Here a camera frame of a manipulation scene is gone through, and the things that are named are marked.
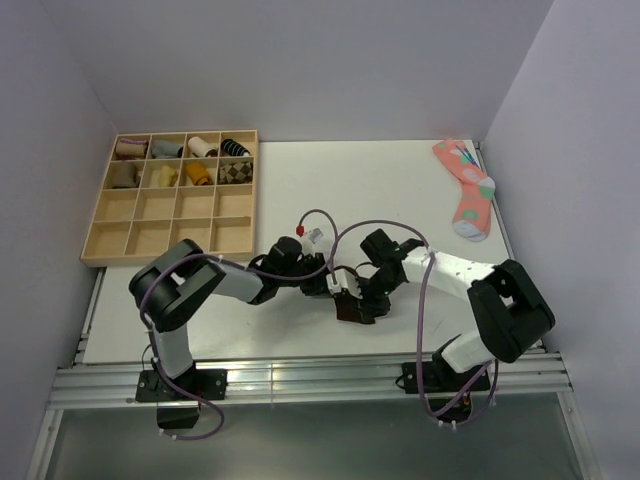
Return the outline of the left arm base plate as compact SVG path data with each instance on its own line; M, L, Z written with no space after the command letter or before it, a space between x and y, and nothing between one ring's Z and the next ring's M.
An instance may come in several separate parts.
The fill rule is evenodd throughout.
M223 400L227 387L226 369L192 369L171 382L181 391L206 400ZM137 403L187 401L191 397L176 391L157 370L140 373L135 394Z

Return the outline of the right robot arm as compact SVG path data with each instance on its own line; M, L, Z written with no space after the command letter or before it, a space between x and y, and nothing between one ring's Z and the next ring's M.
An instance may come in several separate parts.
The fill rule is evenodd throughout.
M391 240L381 229L360 244L375 273L358 281L356 318L372 324L391 308L390 294L405 283L428 285L469 303L475 326L448 340L423 364L427 392L453 392L482 365L493 360L515 362L556 323L525 268L507 259L500 264L470 261L434 253L417 239Z

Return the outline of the brown sock with striped cuff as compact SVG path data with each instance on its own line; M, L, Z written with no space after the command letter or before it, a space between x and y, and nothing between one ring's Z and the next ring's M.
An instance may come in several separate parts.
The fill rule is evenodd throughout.
M359 299L349 292L342 292L333 296L336 318L339 321L361 325L373 325L375 319L364 313L359 305Z

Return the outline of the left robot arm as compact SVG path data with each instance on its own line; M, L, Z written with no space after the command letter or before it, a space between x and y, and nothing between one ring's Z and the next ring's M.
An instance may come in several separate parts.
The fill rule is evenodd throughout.
M323 254L305 254L301 242L287 236L247 266L213 258L191 239L171 247L139 270L128 286L150 328L151 348L162 371L159 388L172 399L203 389L189 347L187 322L209 297L260 305L285 287L323 296L328 293L328 274Z

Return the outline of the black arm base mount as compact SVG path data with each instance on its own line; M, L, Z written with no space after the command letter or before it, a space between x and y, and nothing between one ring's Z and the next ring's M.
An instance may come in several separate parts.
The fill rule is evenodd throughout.
M446 363L425 361L422 363L424 392L426 394L455 393L479 371L480 366L476 366L467 372L456 373ZM405 362L401 365L401 374L396 378L395 385L406 394L418 393L417 368L414 362Z

